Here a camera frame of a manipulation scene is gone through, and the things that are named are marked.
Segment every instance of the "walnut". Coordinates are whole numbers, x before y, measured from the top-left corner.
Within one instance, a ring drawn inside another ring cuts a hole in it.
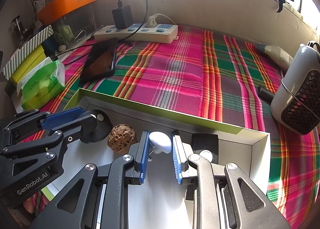
[[[115,126],[109,135],[108,146],[119,154],[127,154],[132,144],[137,143],[134,129],[127,124]]]

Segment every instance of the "yellow box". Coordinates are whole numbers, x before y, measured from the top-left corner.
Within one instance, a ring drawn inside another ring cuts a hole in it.
[[[22,78],[41,63],[46,58],[42,45],[40,44],[35,50],[33,50],[26,59],[19,65],[11,76],[12,82],[16,85]]]

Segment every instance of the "plastic bag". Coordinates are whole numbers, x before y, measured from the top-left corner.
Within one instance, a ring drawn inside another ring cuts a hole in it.
[[[24,87],[24,85],[29,81],[29,79],[42,67],[45,65],[48,65],[52,63],[52,60],[50,57],[46,57],[41,63],[39,63],[35,68],[33,68],[30,72],[28,72],[22,80],[17,83],[17,95],[19,96],[19,93],[21,92],[21,88]]]
[[[21,107],[24,110],[41,108],[57,96],[65,87],[65,69],[60,61],[54,61],[37,70],[23,85]]]

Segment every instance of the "orange container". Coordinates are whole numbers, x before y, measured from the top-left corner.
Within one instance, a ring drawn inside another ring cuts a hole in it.
[[[94,1],[96,0],[52,0],[39,11],[37,20],[48,26],[60,17]]]

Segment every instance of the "heater grille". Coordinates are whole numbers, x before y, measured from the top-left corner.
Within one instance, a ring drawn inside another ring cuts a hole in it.
[[[320,116],[320,73],[318,71],[308,73],[296,97],[317,116]],[[281,120],[303,135],[308,134],[320,122],[316,116],[294,98],[282,112]]]

